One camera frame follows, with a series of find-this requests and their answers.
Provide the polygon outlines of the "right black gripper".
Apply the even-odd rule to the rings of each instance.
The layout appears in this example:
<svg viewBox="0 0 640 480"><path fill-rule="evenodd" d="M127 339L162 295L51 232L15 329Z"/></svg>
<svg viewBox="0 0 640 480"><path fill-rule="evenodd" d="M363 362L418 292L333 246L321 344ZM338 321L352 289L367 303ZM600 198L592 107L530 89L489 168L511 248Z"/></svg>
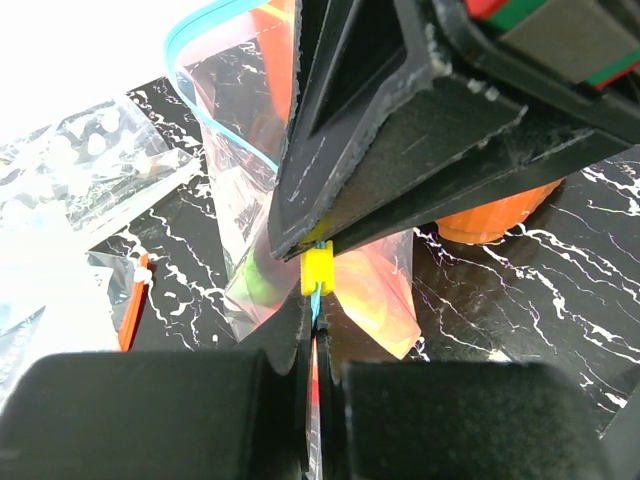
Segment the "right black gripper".
<svg viewBox="0 0 640 480"><path fill-rule="evenodd" d="M548 184L639 143L636 1L397 1L409 54L577 121L524 119L335 235L338 254Z"/></svg>

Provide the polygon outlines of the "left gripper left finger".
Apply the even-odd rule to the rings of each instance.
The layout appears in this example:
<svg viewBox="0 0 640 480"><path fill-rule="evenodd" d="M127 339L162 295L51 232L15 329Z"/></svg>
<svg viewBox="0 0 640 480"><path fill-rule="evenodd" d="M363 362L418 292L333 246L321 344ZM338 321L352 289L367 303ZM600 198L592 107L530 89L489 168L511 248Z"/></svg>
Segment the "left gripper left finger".
<svg viewBox="0 0 640 480"><path fill-rule="evenodd" d="M309 467L307 300L226 350L57 354L1 413L5 479L299 479Z"/></svg>

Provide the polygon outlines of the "orange plastic basket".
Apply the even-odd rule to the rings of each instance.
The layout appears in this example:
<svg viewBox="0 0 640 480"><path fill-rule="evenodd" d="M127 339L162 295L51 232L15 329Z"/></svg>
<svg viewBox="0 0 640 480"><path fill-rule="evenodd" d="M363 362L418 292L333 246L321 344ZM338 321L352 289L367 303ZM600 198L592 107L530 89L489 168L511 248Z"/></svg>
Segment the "orange plastic basket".
<svg viewBox="0 0 640 480"><path fill-rule="evenodd" d="M563 182L562 179L436 220L439 235L476 245L502 238L524 222Z"/></svg>

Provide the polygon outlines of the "green cucumber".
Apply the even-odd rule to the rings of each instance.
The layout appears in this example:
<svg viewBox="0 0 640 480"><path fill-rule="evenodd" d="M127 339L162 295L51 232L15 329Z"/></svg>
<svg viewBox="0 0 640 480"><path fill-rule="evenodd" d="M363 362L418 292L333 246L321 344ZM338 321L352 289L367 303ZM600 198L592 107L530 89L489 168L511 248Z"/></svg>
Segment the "green cucumber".
<svg viewBox="0 0 640 480"><path fill-rule="evenodd" d="M278 308L289 291L286 264L274 260L268 251L254 245L244 263L243 276L252 302L260 307Z"/></svg>

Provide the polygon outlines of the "peach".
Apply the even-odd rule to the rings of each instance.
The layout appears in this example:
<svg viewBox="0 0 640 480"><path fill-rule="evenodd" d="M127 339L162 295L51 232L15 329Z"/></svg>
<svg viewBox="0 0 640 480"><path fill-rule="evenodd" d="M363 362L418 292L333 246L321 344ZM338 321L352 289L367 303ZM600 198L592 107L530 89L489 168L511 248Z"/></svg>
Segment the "peach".
<svg viewBox="0 0 640 480"><path fill-rule="evenodd" d="M410 285L413 246L406 232L335 258L335 295L346 315L394 357L420 336Z"/></svg>

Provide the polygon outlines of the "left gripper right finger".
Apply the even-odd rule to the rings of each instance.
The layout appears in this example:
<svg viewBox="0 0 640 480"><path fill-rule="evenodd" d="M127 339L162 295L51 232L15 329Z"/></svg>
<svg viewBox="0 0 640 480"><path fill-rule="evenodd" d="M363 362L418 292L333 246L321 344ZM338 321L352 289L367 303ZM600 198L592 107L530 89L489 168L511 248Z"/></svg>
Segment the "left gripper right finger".
<svg viewBox="0 0 640 480"><path fill-rule="evenodd" d="M338 302L317 322L327 479L604 479L582 391L536 362L394 360Z"/></svg>

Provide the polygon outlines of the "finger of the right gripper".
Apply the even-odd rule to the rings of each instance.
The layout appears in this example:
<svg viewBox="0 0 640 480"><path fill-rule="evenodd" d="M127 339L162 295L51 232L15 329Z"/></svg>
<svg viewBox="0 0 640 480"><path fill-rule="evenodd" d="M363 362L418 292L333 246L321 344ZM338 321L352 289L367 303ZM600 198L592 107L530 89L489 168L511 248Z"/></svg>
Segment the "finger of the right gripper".
<svg viewBox="0 0 640 480"><path fill-rule="evenodd" d="M430 1L297 3L273 257L398 231L404 216L389 204L523 117L523 105L488 97L454 58Z"/></svg>

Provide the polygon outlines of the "blue zipper clear bag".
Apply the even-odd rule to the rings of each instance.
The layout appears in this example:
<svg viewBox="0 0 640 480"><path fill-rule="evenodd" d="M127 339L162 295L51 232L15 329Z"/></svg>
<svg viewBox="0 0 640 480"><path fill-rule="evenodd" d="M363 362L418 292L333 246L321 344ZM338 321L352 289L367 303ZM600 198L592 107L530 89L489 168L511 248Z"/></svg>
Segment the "blue zipper clear bag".
<svg viewBox="0 0 640 480"><path fill-rule="evenodd" d="M250 340L256 330L269 334L274 315L300 290L299 261L284 262L290 274L286 297L276 309L260 307L249 297L243 272L254 245L269 252L268 210L293 118L297 22L306 11L300 1L216 1L177 24L165 43L170 82L201 127L228 278L225 318L239 341ZM327 479L322 471L317 322L329 298L341 307L334 290L321 296L318 288L303 300L305 330L313 337L304 356L309 366L303 410L309 479Z"/></svg>

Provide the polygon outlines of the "yellow bag zipper slider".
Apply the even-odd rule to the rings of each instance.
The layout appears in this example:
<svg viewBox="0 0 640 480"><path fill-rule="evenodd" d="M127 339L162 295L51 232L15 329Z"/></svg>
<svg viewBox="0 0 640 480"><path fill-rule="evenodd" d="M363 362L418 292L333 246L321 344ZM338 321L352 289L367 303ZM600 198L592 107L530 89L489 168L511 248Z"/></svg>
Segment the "yellow bag zipper slider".
<svg viewBox="0 0 640 480"><path fill-rule="evenodd" d="M318 221L316 226L302 240L306 250L300 255L301 293L311 296L320 288L320 295L326 296L335 288L333 242L326 239L328 223Z"/></svg>

